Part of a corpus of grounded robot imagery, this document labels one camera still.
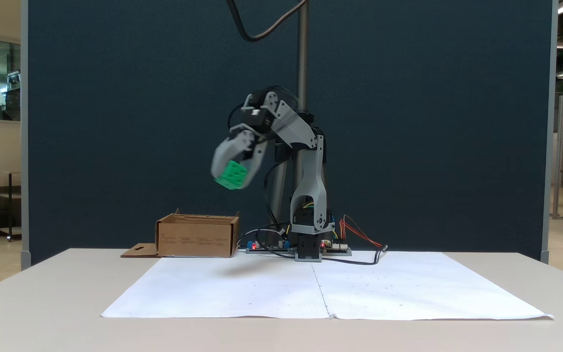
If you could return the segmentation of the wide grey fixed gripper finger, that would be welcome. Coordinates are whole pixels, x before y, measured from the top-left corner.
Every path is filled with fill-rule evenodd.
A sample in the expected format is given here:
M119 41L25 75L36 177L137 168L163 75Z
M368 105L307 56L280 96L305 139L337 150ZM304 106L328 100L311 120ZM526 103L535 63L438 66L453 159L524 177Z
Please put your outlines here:
M255 140L256 136L253 133L236 133L221 142L213 154L211 164L212 177L221 177L230 161L235 161L240 166L245 167L249 174L252 169L252 161L244 159L244 154L253 151L252 144Z

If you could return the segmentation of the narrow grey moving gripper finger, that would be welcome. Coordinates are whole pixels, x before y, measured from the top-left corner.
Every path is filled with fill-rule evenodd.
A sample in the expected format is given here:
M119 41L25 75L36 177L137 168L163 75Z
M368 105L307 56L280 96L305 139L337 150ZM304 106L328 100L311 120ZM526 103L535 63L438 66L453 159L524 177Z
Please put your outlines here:
M253 150L249 154L249 158L247 158L248 154L244 154L242 166L246 169L246 176L244 176L243 179L242 189L246 189L246 187L248 187L248 185L252 183L254 176L256 176L256 174L260 170L265 152L266 142L262 142L253 147Z

